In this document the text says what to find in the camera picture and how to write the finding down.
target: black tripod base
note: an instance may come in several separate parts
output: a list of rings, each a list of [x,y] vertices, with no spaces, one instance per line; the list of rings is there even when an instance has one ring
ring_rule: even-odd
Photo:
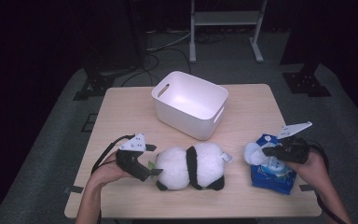
[[[325,86],[321,86],[314,75],[304,75],[301,72],[283,73],[284,79],[292,93],[306,93],[309,97],[331,96]]]

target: white basket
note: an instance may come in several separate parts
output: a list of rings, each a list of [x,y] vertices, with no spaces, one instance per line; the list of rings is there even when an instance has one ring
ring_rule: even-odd
[[[209,139],[223,117],[228,92],[182,72],[167,75],[152,90],[158,119],[196,139]]]

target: white plush fur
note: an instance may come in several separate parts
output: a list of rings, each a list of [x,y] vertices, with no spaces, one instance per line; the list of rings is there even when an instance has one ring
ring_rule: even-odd
[[[163,169],[158,181],[168,189],[184,189],[190,182],[186,150],[183,148],[170,147],[160,152],[156,158],[156,168]]]
[[[215,143],[198,143],[194,145],[197,152],[197,180],[202,187],[208,187],[223,176],[225,162],[223,150]]]

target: panda plush toy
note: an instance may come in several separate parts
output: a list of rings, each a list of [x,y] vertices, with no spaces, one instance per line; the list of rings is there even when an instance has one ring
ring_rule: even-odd
[[[225,186],[225,161],[232,158],[215,143],[198,143],[188,150],[170,147],[156,158],[156,169],[162,169],[156,185],[160,190],[195,189],[220,190]]]

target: wooden table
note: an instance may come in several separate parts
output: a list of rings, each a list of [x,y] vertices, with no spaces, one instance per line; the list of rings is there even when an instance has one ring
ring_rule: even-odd
[[[263,133],[278,134],[285,124],[269,86],[223,85],[228,90],[226,112],[208,142],[215,142],[233,156],[226,163],[222,190],[159,191],[156,178],[141,182],[123,178],[102,192],[103,217],[115,218],[222,218],[316,217],[321,209],[313,191],[301,191],[298,176],[291,195],[252,187],[250,166],[243,159],[244,146]],[[152,87],[112,88],[106,92],[74,186],[85,187],[94,162],[106,147],[122,135],[144,133],[147,144],[158,148],[145,152],[139,162],[147,167],[157,154],[173,146],[188,148],[199,141],[157,119]],[[82,194],[71,192],[65,208],[76,217]]]

